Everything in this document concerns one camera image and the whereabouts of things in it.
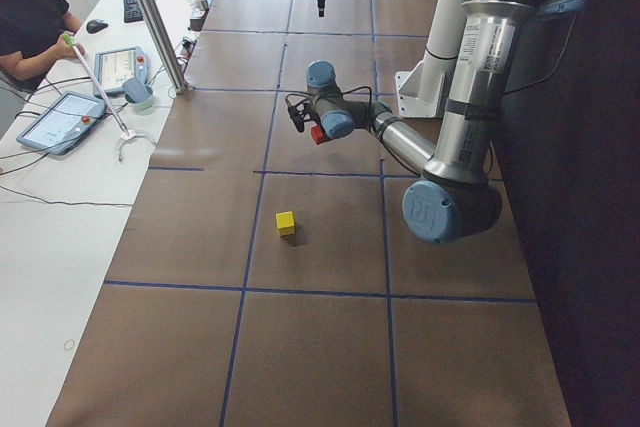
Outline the black keyboard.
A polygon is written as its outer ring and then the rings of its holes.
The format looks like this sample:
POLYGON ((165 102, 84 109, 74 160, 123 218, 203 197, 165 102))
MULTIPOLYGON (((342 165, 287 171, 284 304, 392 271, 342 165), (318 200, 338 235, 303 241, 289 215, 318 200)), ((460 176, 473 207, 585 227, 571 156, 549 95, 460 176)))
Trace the black keyboard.
POLYGON ((144 15, 140 4, 137 0, 122 0, 123 2, 123 21, 125 23, 134 23, 144 20, 144 15))

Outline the yellow wooden block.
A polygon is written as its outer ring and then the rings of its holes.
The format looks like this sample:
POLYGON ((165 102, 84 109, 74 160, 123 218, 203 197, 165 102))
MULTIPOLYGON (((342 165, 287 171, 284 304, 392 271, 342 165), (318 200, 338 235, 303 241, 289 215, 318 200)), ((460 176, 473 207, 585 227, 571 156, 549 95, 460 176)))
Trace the yellow wooden block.
POLYGON ((278 234, 281 237, 293 235, 296 232, 296 221, 292 211, 277 212, 275 220, 278 234))

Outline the teach pendant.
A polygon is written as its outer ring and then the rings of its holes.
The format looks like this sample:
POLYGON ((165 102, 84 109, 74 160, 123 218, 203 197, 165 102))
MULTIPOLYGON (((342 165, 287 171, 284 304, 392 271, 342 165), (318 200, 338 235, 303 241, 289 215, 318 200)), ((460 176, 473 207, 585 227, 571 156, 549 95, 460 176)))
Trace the teach pendant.
POLYGON ((108 96, 120 95, 124 92, 123 84, 127 80, 137 78, 143 83, 148 81, 147 55, 139 46, 96 53, 94 74, 108 96))
POLYGON ((66 92, 23 130, 16 141, 37 151, 65 155, 83 141, 105 110, 102 100, 66 92))

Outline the long grabber stick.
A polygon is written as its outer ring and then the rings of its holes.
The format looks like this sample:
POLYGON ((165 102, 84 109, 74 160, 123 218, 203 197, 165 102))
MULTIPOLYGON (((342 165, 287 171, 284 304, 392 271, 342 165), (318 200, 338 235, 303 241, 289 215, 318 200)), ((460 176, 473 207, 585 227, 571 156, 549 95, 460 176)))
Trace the long grabber stick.
POLYGON ((119 127, 119 129, 121 131, 120 138, 116 142, 115 150, 114 150, 118 162, 122 163, 123 160, 124 160, 124 154, 123 154, 124 146, 126 144, 134 142, 136 139, 145 139, 153 147, 155 147, 157 145, 157 142, 153 139, 153 137, 151 136, 151 134, 149 132, 136 131, 136 130, 133 130, 133 129, 129 129, 127 127, 127 125, 125 124, 124 120, 121 118, 120 114, 117 112, 116 108, 114 107, 114 105, 113 105, 111 99, 109 98, 109 96, 107 95, 106 91, 104 90, 104 88, 101 86, 101 84, 99 83, 98 79, 94 75, 93 71, 91 70, 91 67, 86 62, 86 60, 84 58, 84 55, 80 52, 80 49, 78 47, 78 43, 75 40, 74 36, 72 34, 68 33, 68 32, 64 32, 61 35, 61 38, 74 51, 77 59, 81 63, 83 69, 86 71, 86 74, 89 76, 89 78, 92 81, 94 87, 98 90, 98 92, 100 94, 100 97, 104 101, 107 109, 111 113, 112 117, 116 121, 116 123, 117 123, 117 125, 118 125, 118 127, 119 127))

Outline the near teach pendant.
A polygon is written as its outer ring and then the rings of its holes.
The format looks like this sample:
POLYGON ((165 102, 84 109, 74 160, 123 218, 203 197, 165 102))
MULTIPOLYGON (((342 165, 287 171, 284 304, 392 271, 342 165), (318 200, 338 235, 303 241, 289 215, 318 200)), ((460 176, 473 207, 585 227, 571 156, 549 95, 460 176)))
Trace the near teach pendant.
POLYGON ((105 110, 102 100, 66 92, 23 130, 16 141, 37 151, 65 155, 83 141, 105 110))

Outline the red wooden block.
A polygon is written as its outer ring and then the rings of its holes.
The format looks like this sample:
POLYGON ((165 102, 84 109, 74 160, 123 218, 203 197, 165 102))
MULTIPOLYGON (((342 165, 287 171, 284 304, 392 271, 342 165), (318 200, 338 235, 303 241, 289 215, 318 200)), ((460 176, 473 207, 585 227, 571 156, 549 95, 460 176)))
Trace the red wooden block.
POLYGON ((320 125, 315 125, 310 129, 311 137, 316 145, 321 145, 328 141, 324 130, 320 125))

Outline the aluminium frame post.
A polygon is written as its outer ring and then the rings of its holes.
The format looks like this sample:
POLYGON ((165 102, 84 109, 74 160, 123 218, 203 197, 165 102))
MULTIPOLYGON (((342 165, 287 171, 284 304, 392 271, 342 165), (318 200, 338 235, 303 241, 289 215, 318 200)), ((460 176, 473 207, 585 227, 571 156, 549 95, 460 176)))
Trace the aluminium frame post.
POLYGON ((138 0, 144 21, 151 34, 165 71, 176 95, 182 94, 188 84, 178 63, 173 44, 170 41, 165 24, 155 0, 138 0))

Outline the person in black shirt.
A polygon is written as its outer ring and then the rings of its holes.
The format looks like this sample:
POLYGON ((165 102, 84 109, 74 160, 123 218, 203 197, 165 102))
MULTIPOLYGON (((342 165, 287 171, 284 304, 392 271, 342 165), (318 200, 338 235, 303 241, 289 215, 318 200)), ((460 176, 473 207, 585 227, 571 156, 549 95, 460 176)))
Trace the person in black shirt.
POLYGON ((81 26, 67 0, 1 0, 1 71, 17 88, 34 91, 57 61, 84 51, 65 41, 81 26))

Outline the black computer mouse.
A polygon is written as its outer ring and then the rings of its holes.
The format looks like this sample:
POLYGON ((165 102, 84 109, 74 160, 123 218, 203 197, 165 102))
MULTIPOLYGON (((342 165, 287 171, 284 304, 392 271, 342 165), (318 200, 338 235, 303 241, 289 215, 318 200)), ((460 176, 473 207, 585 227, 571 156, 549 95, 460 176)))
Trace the black computer mouse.
POLYGON ((86 23, 85 29, 89 34, 96 34, 106 29, 109 24, 101 19, 92 19, 86 23))

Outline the white pedestal column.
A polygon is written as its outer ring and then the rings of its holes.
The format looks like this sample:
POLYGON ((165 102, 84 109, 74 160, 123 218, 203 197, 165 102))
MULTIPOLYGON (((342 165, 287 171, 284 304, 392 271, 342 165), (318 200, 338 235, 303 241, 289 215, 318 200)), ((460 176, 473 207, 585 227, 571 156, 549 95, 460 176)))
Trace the white pedestal column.
POLYGON ((423 59, 411 71, 396 73, 400 115, 441 118, 449 97, 466 14, 461 0, 438 0, 423 59))

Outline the light blue cup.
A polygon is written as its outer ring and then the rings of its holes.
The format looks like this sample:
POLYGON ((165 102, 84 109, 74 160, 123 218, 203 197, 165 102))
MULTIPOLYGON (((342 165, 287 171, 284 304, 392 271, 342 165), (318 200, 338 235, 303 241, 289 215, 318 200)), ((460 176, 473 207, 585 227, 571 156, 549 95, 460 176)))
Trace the light blue cup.
POLYGON ((125 100, 136 112, 143 112, 153 104, 153 89, 140 79, 133 77, 122 85, 125 100))

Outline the far teach pendant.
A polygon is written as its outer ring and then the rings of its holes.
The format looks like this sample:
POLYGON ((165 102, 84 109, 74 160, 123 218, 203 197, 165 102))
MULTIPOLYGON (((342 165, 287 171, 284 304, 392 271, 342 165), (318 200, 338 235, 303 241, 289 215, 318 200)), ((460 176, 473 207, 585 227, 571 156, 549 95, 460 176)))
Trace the far teach pendant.
POLYGON ((147 55, 139 46, 96 53, 94 74, 108 96, 120 95, 124 92, 123 84, 127 80, 137 78, 143 83, 148 81, 147 55))

